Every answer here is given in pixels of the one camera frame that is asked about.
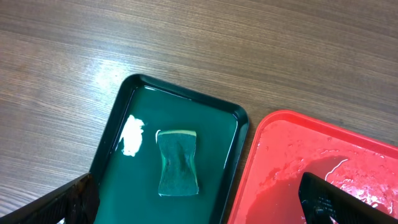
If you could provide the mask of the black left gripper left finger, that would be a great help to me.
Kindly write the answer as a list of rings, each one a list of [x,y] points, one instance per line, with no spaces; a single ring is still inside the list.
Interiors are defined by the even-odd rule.
[[[51,191],[37,200],[1,217],[8,224],[92,224],[100,205],[98,184],[91,173]]]

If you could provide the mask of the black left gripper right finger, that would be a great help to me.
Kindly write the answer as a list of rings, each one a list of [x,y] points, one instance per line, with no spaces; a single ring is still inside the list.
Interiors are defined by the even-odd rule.
[[[303,174],[298,196],[308,224],[397,224],[396,218],[310,172]]]

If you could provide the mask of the green scrubbing sponge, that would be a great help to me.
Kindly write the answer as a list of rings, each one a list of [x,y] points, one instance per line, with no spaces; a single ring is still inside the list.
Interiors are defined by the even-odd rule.
[[[168,130],[157,133],[162,159],[158,187],[160,196],[185,197],[199,193],[195,165],[197,134],[190,130]]]

